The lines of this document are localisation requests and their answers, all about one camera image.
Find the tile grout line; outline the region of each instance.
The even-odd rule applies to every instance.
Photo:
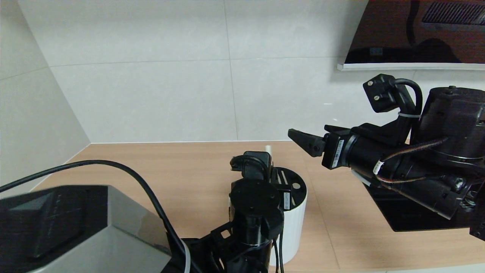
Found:
[[[417,72],[418,72],[417,70],[414,70],[413,77],[411,78],[411,80],[414,80],[414,77],[416,76]]]
[[[37,69],[31,70],[31,71],[23,72],[23,73],[20,73],[20,74],[17,74],[17,75],[8,76],[6,78],[0,79],[0,81],[6,80],[6,79],[10,79],[10,78],[13,78],[13,77],[17,77],[17,76],[21,76],[21,75],[25,75],[25,74],[29,74],[30,72],[39,71],[39,70],[42,70],[42,69],[45,69],[45,68],[50,68],[50,67],[49,66],[46,66],[46,67],[42,67],[42,68],[37,68]]]
[[[268,142],[291,141],[288,139],[262,139],[262,140],[209,140],[209,141],[142,141],[142,142],[91,142],[91,144],[171,144],[171,143],[221,143],[221,142]]]
[[[232,105],[234,107],[234,122],[236,125],[236,139],[239,140],[238,117],[236,114],[236,99],[234,96],[234,79],[232,78],[231,48],[229,46],[229,29],[227,27],[226,0],[224,0],[224,18],[226,20],[227,53],[229,54],[229,73],[231,75]]]
[[[317,191],[315,189],[315,186],[313,184],[313,181],[311,180],[310,171],[308,170],[307,162],[305,161],[305,159],[303,158],[303,156],[304,156],[303,151],[300,151],[300,157],[303,160],[303,163],[305,165],[305,169],[307,170],[308,179],[310,180],[311,186],[313,188],[313,192],[315,193],[315,199],[317,200],[317,205],[318,205],[318,208],[320,209],[320,215],[322,217],[323,226],[325,227],[325,231],[327,232],[328,240],[330,241],[330,246],[332,247],[332,250],[333,250],[333,253],[334,253],[334,257],[335,257],[335,261],[337,262],[337,266],[338,266],[339,270],[341,270],[340,263],[339,263],[339,259],[337,258],[337,253],[335,252],[335,248],[334,248],[333,243],[332,243],[332,238],[330,237],[330,233],[328,232],[328,229],[327,229],[327,224],[325,223],[325,219],[323,218],[322,206],[320,206],[320,202],[318,201]]]
[[[105,63],[87,63],[87,64],[69,64],[69,65],[53,65],[49,68],[56,67],[72,67],[72,66],[88,66],[88,65],[108,65],[108,64],[134,64],[134,63],[173,63],[173,62],[214,62],[214,61],[231,61],[231,60],[274,60],[274,59],[330,59],[340,58],[332,56],[300,56],[300,57],[262,57],[262,58],[232,58],[232,59],[200,59],[200,60],[158,60],[158,61],[127,61],[127,62],[105,62]]]

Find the wooden countertop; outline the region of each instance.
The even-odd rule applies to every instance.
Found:
[[[290,141],[92,144],[72,161],[108,159],[139,172],[157,194],[181,237],[202,237],[227,222],[230,183],[240,172],[229,160],[272,145],[275,166],[297,172],[307,183],[308,201],[298,253],[291,272],[359,272],[446,267],[485,262],[485,242],[468,229],[391,230],[348,168],[329,171]],[[66,184],[110,184],[154,211],[142,188],[108,166],[63,171],[38,188]]]

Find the vent grille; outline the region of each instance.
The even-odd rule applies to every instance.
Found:
[[[434,1],[422,19],[423,23],[485,26],[485,1]]]

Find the white cable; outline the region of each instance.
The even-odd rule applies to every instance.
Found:
[[[185,242],[182,240],[183,248],[185,249],[185,270],[183,273],[190,273],[190,251],[189,247],[185,244]]]
[[[271,154],[271,145],[266,145],[266,146],[264,146],[264,150],[265,150],[265,152],[267,152],[268,154],[270,154],[271,156],[273,156],[273,155]]]

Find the wall tile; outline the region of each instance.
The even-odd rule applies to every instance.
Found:
[[[232,60],[239,140],[288,139],[290,128],[322,135],[323,126],[383,125],[362,84],[383,71],[336,70],[337,58]],[[413,71],[384,71],[412,78]]]
[[[3,184],[63,164],[89,144],[49,68],[1,80],[0,98]],[[2,196],[23,193],[39,182]]]
[[[367,1],[226,1],[231,58],[346,56]]]
[[[229,61],[53,67],[90,140],[236,140]]]
[[[485,71],[472,70],[417,70],[413,79],[423,91],[423,101],[429,95],[429,90],[435,87],[474,88],[485,91]]]
[[[223,1],[20,4],[50,66],[228,59]]]
[[[47,67],[17,1],[0,4],[0,80]]]

